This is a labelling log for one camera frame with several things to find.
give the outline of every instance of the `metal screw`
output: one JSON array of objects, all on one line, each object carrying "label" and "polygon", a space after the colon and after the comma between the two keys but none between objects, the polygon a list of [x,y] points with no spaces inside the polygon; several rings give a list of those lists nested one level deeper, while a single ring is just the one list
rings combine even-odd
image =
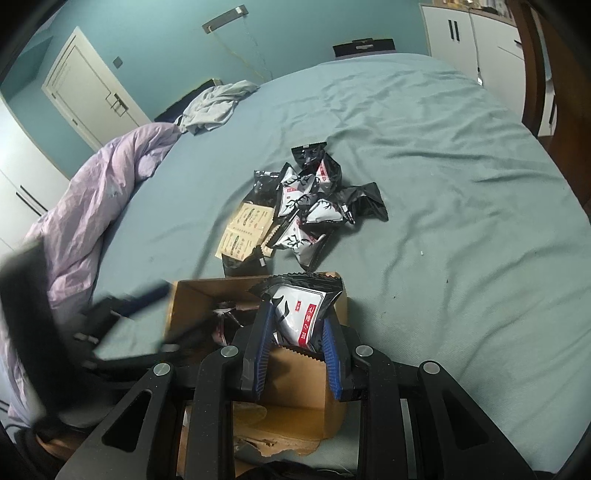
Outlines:
[{"label": "metal screw", "polygon": [[369,345],[359,345],[355,349],[355,353],[359,356],[371,356],[374,353],[374,349]]},{"label": "metal screw", "polygon": [[225,356],[226,358],[230,358],[231,356],[237,356],[238,347],[235,347],[233,345],[225,346],[224,348],[222,348],[221,353],[222,356]]},{"label": "metal screw", "polygon": [[157,377],[162,377],[162,375],[166,375],[168,372],[170,372],[169,364],[158,364],[154,367],[154,374]]},{"label": "metal screw", "polygon": [[437,365],[435,362],[427,362],[423,365],[423,370],[431,375],[437,375],[441,371],[439,365]]}]

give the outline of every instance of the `door handle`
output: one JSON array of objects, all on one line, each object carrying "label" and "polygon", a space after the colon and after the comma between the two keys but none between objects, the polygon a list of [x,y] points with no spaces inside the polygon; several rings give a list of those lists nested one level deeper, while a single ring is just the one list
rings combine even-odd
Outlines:
[{"label": "door handle", "polygon": [[129,110],[129,108],[127,107],[127,105],[125,105],[125,104],[123,103],[123,100],[121,100],[121,97],[120,97],[119,95],[115,94],[115,98],[117,99],[117,101],[118,101],[118,102],[119,102],[119,104],[120,104],[120,105],[123,107],[123,109],[124,109],[125,111]]},{"label": "door handle", "polygon": [[17,197],[19,197],[19,198],[20,198],[20,199],[23,201],[23,203],[24,203],[25,205],[27,205],[27,206],[28,206],[28,207],[29,207],[29,208],[30,208],[30,209],[31,209],[33,212],[35,212],[35,213],[36,213],[38,216],[41,216],[41,214],[40,214],[38,211],[36,211],[36,210],[35,210],[35,209],[34,209],[34,208],[33,208],[33,207],[32,207],[32,206],[29,204],[29,202],[27,202],[27,201],[26,201],[26,200],[25,200],[25,199],[24,199],[24,198],[23,198],[23,197],[22,197],[22,196],[21,196],[21,195],[20,195],[18,192],[15,192],[15,193],[17,194]]},{"label": "door handle", "polygon": [[29,198],[30,198],[30,199],[31,199],[33,202],[35,202],[36,204],[38,204],[38,205],[39,205],[39,207],[41,207],[41,208],[42,208],[42,210],[45,210],[45,211],[47,211],[47,209],[46,209],[46,208],[45,208],[45,207],[44,207],[44,206],[41,204],[41,202],[39,202],[39,200],[37,200],[37,199],[36,199],[36,198],[35,198],[33,195],[31,195],[31,194],[28,192],[28,190],[27,190],[25,187],[23,187],[22,185],[20,185],[20,188],[21,188],[21,190],[22,190],[23,192],[25,192],[27,195],[29,195]]}]

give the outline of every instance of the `purple comforter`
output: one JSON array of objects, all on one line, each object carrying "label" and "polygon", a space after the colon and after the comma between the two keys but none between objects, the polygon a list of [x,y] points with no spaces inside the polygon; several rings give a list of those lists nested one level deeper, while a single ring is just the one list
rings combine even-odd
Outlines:
[{"label": "purple comforter", "polygon": [[[115,138],[87,160],[55,208],[27,233],[25,239],[43,237],[47,295],[58,322],[90,300],[105,229],[127,205],[137,183],[154,174],[180,135],[176,125],[161,123]],[[20,400],[11,402],[9,413],[28,422],[27,382],[5,330],[0,322],[0,355]]]}]

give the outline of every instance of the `snack packet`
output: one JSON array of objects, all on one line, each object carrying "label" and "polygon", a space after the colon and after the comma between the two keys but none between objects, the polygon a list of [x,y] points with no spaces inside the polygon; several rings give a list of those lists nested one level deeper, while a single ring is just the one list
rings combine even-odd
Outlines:
[{"label": "snack packet", "polygon": [[361,187],[344,187],[331,195],[330,200],[338,205],[345,218],[352,224],[358,217],[377,217],[388,221],[388,211],[375,182]]},{"label": "snack packet", "polygon": [[277,329],[284,340],[320,352],[323,320],[328,308],[343,293],[343,281],[327,275],[277,275],[249,291],[273,303],[277,309]]},{"label": "snack packet", "polygon": [[274,207],[277,202],[277,190],[289,168],[293,171],[293,168],[286,163],[281,171],[255,170],[254,184],[243,201],[263,207]]},{"label": "snack packet", "polygon": [[312,205],[316,201],[317,182],[314,175],[291,176],[288,171],[277,195],[275,218],[289,215],[297,209]]},{"label": "snack packet", "polygon": [[294,157],[295,163],[303,167],[308,162],[322,156],[326,142],[312,143],[309,145],[302,145],[291,149],[291,154]]},{"label": "snack packet", "polygon": [[300,175],[314,174],[318,181],[318,189],[331,194],[341,187],[343,173],[340,165],[326,152],[304,165]]},{"label": "snack packet", "polygon": [[300,212],[294,210],[285,219],[279,229],[269,239],[269,248],[290,249],[295,253],[300,266],[306,271],[314,271],[322,246],[325,245],[328,234],[315,236],[301,228]]},{"label": "snack packet", "polygon": [[252,253],[244,260],[236,260],[222,254],[223,274],[228,277],[257,277],[269,275],[267,262],[260,245],[252,249]]},{"label": "snack packet", "polygon": [[[217,246],[216,257],[222,259],[223,254],[242,261],[251,255],[252,249],[267,238],[274,213],[275,210],[271,207],[241,203],[226,225]],[[271,253],[266,250],[263,249],[264,254]]]},{"label": "snack packet", "polygon": [[302,228],[306,232],[331,232],[345,222],[345,216],[333,202],[318,199],[306,212]]}]

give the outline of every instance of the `cable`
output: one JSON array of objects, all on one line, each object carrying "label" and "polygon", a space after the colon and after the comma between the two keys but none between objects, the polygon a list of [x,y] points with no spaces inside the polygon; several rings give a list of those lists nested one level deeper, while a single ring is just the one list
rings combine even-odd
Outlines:
[{"label": "cable", "polygon": [[262,78],[263,82],[266,82],[267,79],[265,77],[263,77],[263,75],[261,75],[258,71],[256,71],[250,63],[248,63],[246,60],[244,60],[238,53],[232,51],[230,49],[230,47],[228,47],[220,37],[217,36],[217,34],[212,30],[211,26],[209,27],[209,32],[211,33],[211,35],[214,36],[214,38],[219,42],[219,44],[224,47],[228,53],[230,55],[234,55],[237,59],[240,59],[244,65],[246,65],[246,68],[248,68],[249,70],[252,70],[257,76],[259,76],[260,78]]},{"label": "cable", "polygon": [[19,425],[18,423],[9,423],[8,425],[5,425],[5,426],[4,426],[4,430],[8,430],[10,427],[16,427],[16,428],[18,428],[19,430],[21,430],[21,429],[25,428],[25,426],[24,426],[24,425]]},{"label": "cable", "polygon": [[271,77],[271,80],[273,80],[273,72],[270,71],[269,68],[267,67],[267,62],[265,61],[265,57],[261,54],[261,51],[258,46],[258,42],[256,41],[256,38],[254,37],[254,35],[251,34],[251,31],[248,28],[248,25],[246,23],[246,17],[242,17],[242,25],[244,25],[244,30],[246,31],[246,34],[248,35],[248,37],[255,44],[255,50],[256,50],[256,54],[259,57],[259,60],[262,62],[262,65],[265,67],[265,70],[269,74],[269,77]]},{"label": "cable", "polygon": [[472,2],[468,2],[468,17],[470,18],[470,26],[472,27],[472,37],[474,37],[474,46],[476,47],[476,71],[478,78],[478,85],[484,86],[484,80],[480,73],[480,53],[478,52],[478,41],[476,40],[476,30],[474,29],[474,19],[472,18]]}]

